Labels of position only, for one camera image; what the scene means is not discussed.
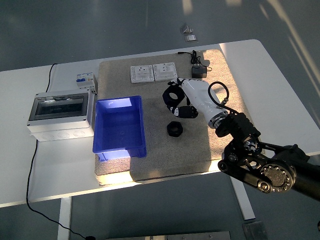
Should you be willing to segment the white and black robot right hand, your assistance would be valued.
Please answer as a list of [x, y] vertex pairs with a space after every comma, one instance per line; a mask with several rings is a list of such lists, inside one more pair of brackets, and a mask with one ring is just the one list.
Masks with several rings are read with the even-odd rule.
[[162, 98], [174, 116], [194, 119], [202, 113], [208, 126], [214, 129], [228, 112], [218, 106], [219, 99], [209, 86], [204, 80], [178, 77], [168, 83]]

